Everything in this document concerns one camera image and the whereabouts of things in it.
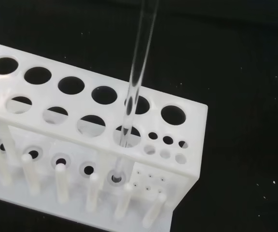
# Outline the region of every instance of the black background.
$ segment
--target black background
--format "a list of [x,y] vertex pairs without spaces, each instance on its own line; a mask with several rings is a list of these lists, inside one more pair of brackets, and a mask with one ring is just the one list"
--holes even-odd
[[[0,44],[128,81],[139,2],[0,0]],[[278,232],[278,0],[161,1],[143,85],[209,107],[171,231]],[[58,230],[99,231],[0,202],[0,232]]]

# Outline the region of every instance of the white peg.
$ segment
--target white peg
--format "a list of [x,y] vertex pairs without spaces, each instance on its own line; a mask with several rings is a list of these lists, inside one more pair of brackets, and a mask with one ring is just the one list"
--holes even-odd
[[143,227],[149,228],[154,220],[158,217],[160,210],[163,206],[163,204],[167,200],[167,195],[164,193],[158,194],[156,200],[154,201],[152,207],[148,210],[148,212],[145,214],[143,219]]
[[118,201],[118,205],[115,210],[115,219],[122,219],[128,209],[128,205],[132,196],[133,187],[127,183],[124,185],[124,191]]
[[11,178],[9,168],[7,166],[5,159],[2,157],[1,153],[0,153],[0,177],[1,177],[1,182],[4,186],[8,186],[12,183],[12,178]]
[[34,167],[32,157],[30,154],[24,154],[22,155],[21,159],[30,193],[31,195],[37,195],[40,192],[40,182]]
[[100,178],[99,175],[93,173],[89,178],[89,188],[87,192],[86,210],[93,212],[97,208],[99,194]]
[[57,198],[60,204],[66,203],[69,199],[68,180],[66,166],[59,163],[55,167]]

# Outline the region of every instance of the small hole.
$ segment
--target small hole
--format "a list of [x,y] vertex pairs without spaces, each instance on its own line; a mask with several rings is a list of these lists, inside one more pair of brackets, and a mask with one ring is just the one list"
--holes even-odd
[[148,155],[153,155],[153,154],[156,152],[155,147],[152,146],[152,145],[146,145],[146,146],[144,147],[144,151],[145,151],[145,153],[147,153]]
[[59,163],[62,163],[62,164],[64,164],[64,165],[66,165],[67,162],[66,162],[65,159],[60,158],[60,159],[56,160],[56,165],[59,164]]
[[21,96],[8,100],[6,104],[7,110],[13,114],[25,113],[31,108],[31,106],[32,106],[31,100]]
[[[121,137],[120,131],[121,131],[121,126],[117,127],[113,132],[113,139],[115,143],[118,145],[120,145],[120,137]],[[127,141],[127,148],[138,145],[140,141],[141,141],[140,132],[135,127],[132,127],[131,134]]]
[[3,145],[3,144],[0,145],[0,150],[1,150],[1,151],[5,151],[5,148],[4,148],[4,145]]
[[186,157],[183,154],[177,154],[176,155],[176,161],[179,164],[185,164],[186,163]]
[[181,125],[186,120],[186,115],[177,106],[168,105],[161,110],[161,116],[163,120],[171,125]]
[[84,82],[75,76],[68,76],[58,83],[58,88],[61,92],[69,95],[78,94],[83,91]]
[[105,122],[99,116],[88,115],[78,120],[76,127],[82,135],[96,137],[104,132]]
[[93,174],[93,172],[94,172],[94,168],[92,166],[87,166],[84,168],[84,173],[86,175],[91,175],[91,174]]
[[164,136],[162,139],[165,144],[171,145],[173,143],[173,139],[170,136]]
[[158,139],[158,135],[154,132],[149,133],[148,136],[149,136],[150,139],[154,139],[154,140]]
[[49,124],[60,124],[63,123],[68,116],[68,112],[61,107],[54,106],[48,108],[43,112],[43,119]]
[[29,154],[31,155],[31,157],[32,157],[33,159],[35,159],[35,158],[37,158],[37,157],[38,157],[39,152],[37,152],[37,151],[33,150],[33,151],[30,151],[30,152],[29,152]]
[[161,156],[162,158],[164,158],[164,159],[168,159],[168,158],[170,158],[170,152],[167,151],[167,150],[162,150],[162,151],[160,152],[160,156]]
[[95,102],[102,105],[111,104],[117,99],[117,93],[115,90],[108,86],[99,86],[95,88],[92,91],[91,96]]
[[33,85],[41,85],[48,82],[52,77],[52,73],[43,67],[34,67],[29,69],[25,75],[25,80]]
[[0,58],[0,75],[13,73],[18,67],[18,62],[12,58]]
[[178,145],[183,149],[186,149],[188,147],[188,144],[185,141],[179,141]]

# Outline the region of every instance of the round hole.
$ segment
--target round hole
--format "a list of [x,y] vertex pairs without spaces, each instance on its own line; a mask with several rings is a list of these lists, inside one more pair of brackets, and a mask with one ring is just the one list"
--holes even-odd
[[30,151],[29,154],[31,155],[33,160],[39,156],[39,152],[35,150]]
[[104,132],[105,122],[99,116],[88,115],[78,120],[76,127],[82,135],[96,137]]
[[153,155],[153,154],[156,152],[155,147],[152,146],[152,145],[146,145],[146,146],[144,147],[144,151],[145,151],[145,153],[147,153],[148,155]]
[[171,145],[173,143],[173,139],[170,136],[164,136],[162,139],[165,144]]
[[148,136],[149,136],[150,139],[154,139],[154,140],[158,139],[158,135],[154,132],[149,133]]
[[30,99],[26,97],[15,97],[7,101],[6,108],[13,114],[22,114],[27,112],[32,106]]
[[4,57],[0,58],[0,75],[13,73],[18,67],[15,59]]
[[168,158],[170,158],[170,152],[167,151],[167,150],[162,150],[162,151],[160,152],[160,156],[161,156],[162,158],[164,158],[164,159],[168,159]]
[[4,148],[4,145],[3,145],[3,144],[0,145],[0,150],[1,150],[1,151],[5,151],[5,148]]
[[99,86],[95,88],[92,91],[91,96],[95,102],[102,105],[111,104],[117,99],[117,93],[115,90],[108,86]]
[[186,163],[186,157],[183,154],[177,154],[176,155],[176,161],[179,164],[185,164]]
[[171,125],[181,125],[186,120],[186,115],[177,106],[168,105],[161,110],[161,116],[163,120]]
[[61,107],[54,106],[48,108],[43,112],[43,119],[49,124],[60,124],[63,123],[68,116],[68,112]]
[[188,147],[188,144],[185,141],[179,141],[178,145],[183,149],[186,149]]
[[24,75],[25,80],[33,85],[41,85],[48,82],[52,77],[52,73],[43,67],[34,67],[29,70]]
[[84,173],[86,175],[91,175],[91,174],[93,174],[93,172],[94,172],[94,168],[92,166],[87,166],[84,168]]
[[60,158],[60,159],[56,160],[56,165],[57,165],[57,164],[60,164],[60,163],[62,163],[62,164],[64,164],[64,165],[67,164],[66,160],[63,159],[63,158]]
[[[113,139],[116,144],[120,145],[120,136],[121,136],[121,126],[117,127],[113,132]],[[140,132],[132,127],[131,134],[128,137],[127,148],[137,146],[141,142]]]
[[75,76],[65,77],[58,83],[59,90],[69,95],[82,92],[84,87],[84,82],[80,78],[77,78]]

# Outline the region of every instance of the large hole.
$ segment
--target large hole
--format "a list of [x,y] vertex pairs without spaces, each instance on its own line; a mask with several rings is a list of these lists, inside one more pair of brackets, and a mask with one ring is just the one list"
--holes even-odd
[[76,127],[82,135],[96,137],[105,130],[105,122],[96,115],[87,115],[78,120]]
[[6,108],[10,113],[22,114],[27,112],[32,106],[30,99],[26,97],[15,97],[7,101]]
[[173,143],[173,139],[170,136],[164,136],[162,139],[165,144],[171,145]]
[[181,125],[186,120],[186,115],[177,106],[168,105],[161,110],[161,116],[163,120],[171,125]]
[[65,94],[70,95],[82,92],[84,87],[84,82],[75,76],[65,77],[58,83],[59,90]]
[[28,83],[33,85],[41,85],[48,82],[52,77],[52,73],[43,67],[34,67],[29,69],[24,78]]
[[[113,139],[116,144],[120,145],[120,137],[121,137],[121,126],[117,127],[113,132]],[[133,147],[139,144],[141,141],[140,132],[135,128],[132,127],[130,135],[127,140],[127,147]]]
[[135,110],[135,114],[136,115],[142,115],[142,114],[145,114],[148,110],[149,110],[148,100],[146,100],[142,96],[139,96],[139,100],[138,100],[137,108]]
[[13,73],[18,67],[18,62],[12,58],[0,58],[0,75]]
[[111,104],[117,99],[117,93],[115,90],[108,86],[99,86],[95,88],[92,91],[91,96],[95,102],[102,105]]
[[49,124],[60,124],[63,123],[68,116],[68,112],[61,107],[54,106],[48,108],[43,112],[43,119]]

